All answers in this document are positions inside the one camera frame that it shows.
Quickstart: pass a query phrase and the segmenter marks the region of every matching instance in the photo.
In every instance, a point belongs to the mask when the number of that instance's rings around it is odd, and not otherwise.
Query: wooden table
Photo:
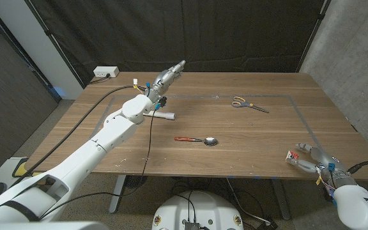
[[[30,167],[46,154],[106,92],[153,82],[158,73],[121,72],[116,78],[88,86],[26,164]],[[138,94],[123,89],[106,98],[78,129],[44,163],[46,171],[62,162],[101,129],[103,119]],[[231,106],[233,96],[242,96],[269,114]],[[151,152],[145,175],[222,176],[237,178],[313,179],[316,175],[285,162],[288,150],[314,162],[295,144],[320,146],[346,166],[368,160],[368,144],[350,125],[333,102],[304,73],[183,73],[166,94],[162,112],[175,112],[174,121],[155,118]],[[148,151],[150,118],[135,135],[113,149],[95,172],[140,174]],[[174,141],[174,136],[215,137],[216,146]],[[354,177],[368,180],[368,166]]]

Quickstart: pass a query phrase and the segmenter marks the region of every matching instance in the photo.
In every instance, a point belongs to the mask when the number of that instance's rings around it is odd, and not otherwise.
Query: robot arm
[[[330,186],[334,186],[330,195],[336,201],[337,213],[342,223],[350,229],[368,229],[368,191],[357,185],[344,164],[335,157],[308,144],[297,144],[296,147],[310,153],[310,156],[318,162],[312,166],[315,165],[322,178],[329,181]],[[312,168],[311,163],[304,161],[305,167],[302,167],[299,164],[301,161],[288,159],[290,164],[298,165],[311,173],[312,170],[308,169]]]
[[[32,222],[47,211],[70,199],[88,174],[110,150],[129,140],[144,121],[143,113],[160,107],[162,95],[181,75],[185,61],[162,72],[160,79],[148,87],[147,93],[125,102],[110,114],[101,131],[72,153],[55,168],[24,180],[0,195],[0,223]],[[41,221],[57,220],[64,206],[52,211]]]

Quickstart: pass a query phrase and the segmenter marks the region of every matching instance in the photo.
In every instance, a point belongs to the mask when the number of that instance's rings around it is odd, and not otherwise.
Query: spoon
[[[203,140],[196,139],[196,138],[189,138],[189,137],[175,137],[175,141],[191,141],[191,142],[203,142],[207,146],[214,146],[218,143],[218,140],[216,140],[213,137],[207,137]]]

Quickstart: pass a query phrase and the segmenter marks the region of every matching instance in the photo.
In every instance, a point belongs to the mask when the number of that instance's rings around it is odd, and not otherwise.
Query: gray tape
[[[316,143],[316,145],[318,145],[318,149],[320,151],[323,151],[322,146],[320,145],[320,142],[318,140],[318,138],[316,138],[316,136],[314,135],[312,129],[310,128],[309,124],[306,122],[305,118],[303,117],[302,113],[300,112],[299,108],[296,106],[295,101],[293,100],[291,95],[237,95],[240,97],[262,97],[262,98],[270,98],[270,97],[282,97],[282,98],[287,98],[289,99],[289,101],[291,102],[291,105],[293,106],[293,108],[295,109],[295,112],[297,113],[297,115],[299,116],[300,120],[302,121],[303,125],[305,125],[306,130],[308,131],[308,133],[310,134],[310,136],[312,137],[313,141]],[[113,96],[112,100],[110,101],[109,105],[107,106],[105,112],[103,113],[102,118],[100,119],[100,121],[98,122],[95,130],[92,133],[92,136],[94,136],[97,133],[97,130],[99,129],[99,126],[102,122],[104,122],[103,120],[105,119],[105,116],[107,114],[107,112],[109,111],[111,105],[113,104],[113,101],[115,98],[133,98],[134,96],[126,96],[126,95],[115,95]],[[211,95],[211,96],[185,96],[185,95],[174,95],[174,96],[168,96],[168,98],[195,98],[195,99],[201,99],[201,98],[232,98],[234,96],[231,95]]]
[[[308,131],[308,133],[310,134],[310,136],[312,136],[313,141],[318,145],[318,149],[320,151],[323,151],[322,145],[320,145],[320,142],[318,141],[318,139],[316,138],[316,136],[314,135],[314,133],[312,132],[311,128],[309,127],[309,125],[307,124],[305,118],[303,118],[302,113],[300,112],[299,108],[296,106],[295,101],[292,99],[291,95],[287,96],[289,98],[289,100],[291,101],[291,104],[293,105],[293,107],[295,108],[296,113],[298,114],[300,120],[302,121],[302,123],[305,125],[306,130]]]

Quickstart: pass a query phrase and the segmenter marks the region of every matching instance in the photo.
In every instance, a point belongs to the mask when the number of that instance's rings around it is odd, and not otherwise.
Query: power strip
[[[106,77],[110,74],[110,77],[116,77],[119,74],[119,68],[117,66],[98,66],[93,70],[95,77]]]

